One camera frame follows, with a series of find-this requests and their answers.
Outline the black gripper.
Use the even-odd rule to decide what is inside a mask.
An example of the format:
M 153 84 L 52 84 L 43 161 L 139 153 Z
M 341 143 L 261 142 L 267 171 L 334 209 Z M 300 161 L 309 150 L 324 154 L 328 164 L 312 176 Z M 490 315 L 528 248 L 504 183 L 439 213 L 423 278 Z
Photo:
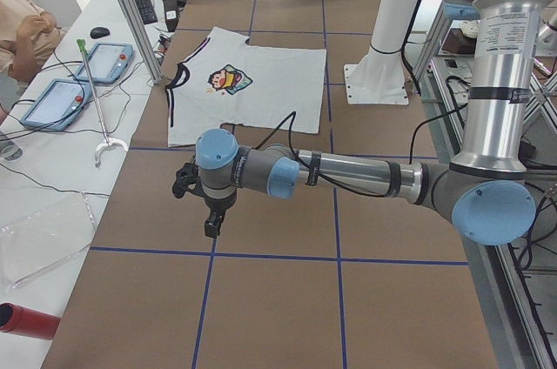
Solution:
M 221 234 L 221 226 L 225 220 L 225 211 L 236 203 L 237 190 L 231 187 L 217 190 L 217 194 L 210 194 L 209 188 L 204 188 L 198 167 L 194 162 L 186 162 L 182 168 L 177 170 L 175 181 L 171 188 L 175 198 L 182 198 L 186 193 L 203 198 L 205 204 L 211 209 L 204 223 L 205 236 L 218 238 Z

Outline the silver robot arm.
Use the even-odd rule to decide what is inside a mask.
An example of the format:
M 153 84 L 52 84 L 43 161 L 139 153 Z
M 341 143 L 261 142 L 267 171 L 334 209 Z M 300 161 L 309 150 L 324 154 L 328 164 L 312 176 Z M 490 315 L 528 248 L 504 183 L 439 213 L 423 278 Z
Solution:
M 371 198 L 404 198 L 436 211 L 479 244 L 517 239 L 536 218 L 518 152 L 541 13 L 552 1 L 445 0 L 448 15 L 471 6 L 480 18 L 464 140 L 449 164 L 359 160 L 279 144 L 250 148 L 229 131 L 212 129 L 177 171 L 173 195 L 191 193 L 205 201 L 210 238 L 219 235 L 238 189 L 289 198 L 304 182 Z

